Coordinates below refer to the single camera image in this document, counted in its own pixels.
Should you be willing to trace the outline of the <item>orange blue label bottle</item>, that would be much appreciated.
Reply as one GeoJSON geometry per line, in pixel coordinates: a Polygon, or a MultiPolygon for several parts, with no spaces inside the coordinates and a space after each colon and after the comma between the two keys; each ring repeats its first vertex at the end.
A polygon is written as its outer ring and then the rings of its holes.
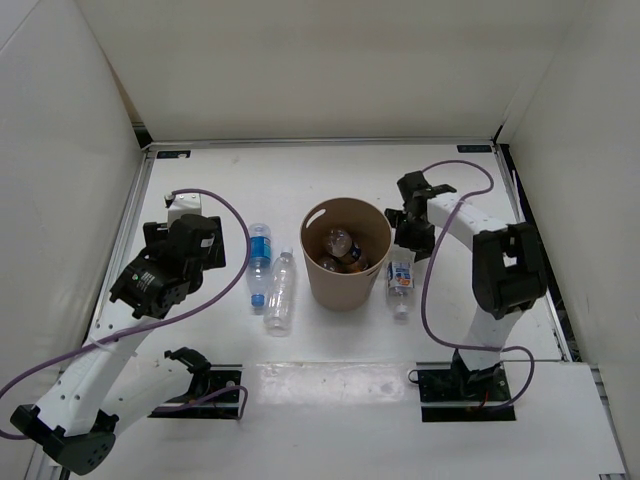
{"type": "Polygon", "coordinates": [[[386,299],[396,321],[408,320],[414,293],[414,253],[394,245],[386,264],[386,299]]]}

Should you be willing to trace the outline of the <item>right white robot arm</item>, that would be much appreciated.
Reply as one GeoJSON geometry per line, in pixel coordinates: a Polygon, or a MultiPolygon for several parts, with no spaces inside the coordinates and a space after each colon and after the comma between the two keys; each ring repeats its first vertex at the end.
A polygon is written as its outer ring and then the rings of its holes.
{"type": "Polygon", "coordinates": [[[446,235],[471,252],[471,287],[477,303],[467,336],[454,350],[449,387],[460,399],[477,396],[492,381],[511,330],[522,314],[547,292],[536,228],[498,220],[467,202],[448,184],[431,185],[422,171],[397,181],[400,210],[385,217],[395,230],[394,244],[414,260],[435,262],[446,235]]]}

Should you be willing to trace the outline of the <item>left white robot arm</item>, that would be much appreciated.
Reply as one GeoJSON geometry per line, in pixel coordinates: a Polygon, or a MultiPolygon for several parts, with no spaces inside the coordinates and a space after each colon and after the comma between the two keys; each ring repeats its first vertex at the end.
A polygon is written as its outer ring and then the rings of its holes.
{"type": "Polygon", "coordinates": [[[79,353],[45,395],[11,416],[24,436],[77,475],[94,471],[117,436],[161,404],[197,400],[210,388],[210,362],[188,347],[165,352],[142,379],[114,386],[153,326],[202,286],[205,271],[226,264],[217,216],[184,214],[170,224],[147,223],[143,232],[144,248],[111,287],[79,353]]]}

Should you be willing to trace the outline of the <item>black label plastic bottle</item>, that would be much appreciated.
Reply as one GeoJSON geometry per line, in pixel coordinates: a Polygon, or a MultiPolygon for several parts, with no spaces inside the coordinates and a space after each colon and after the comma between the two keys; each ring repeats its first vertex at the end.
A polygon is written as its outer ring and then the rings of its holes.
{"type": "Polygon", "coordinates": [[[369,268],[369,261],[354,237],[345,229],[334,227],[323,236],[325,251],[345,273],[357,273],[369,268]]]}

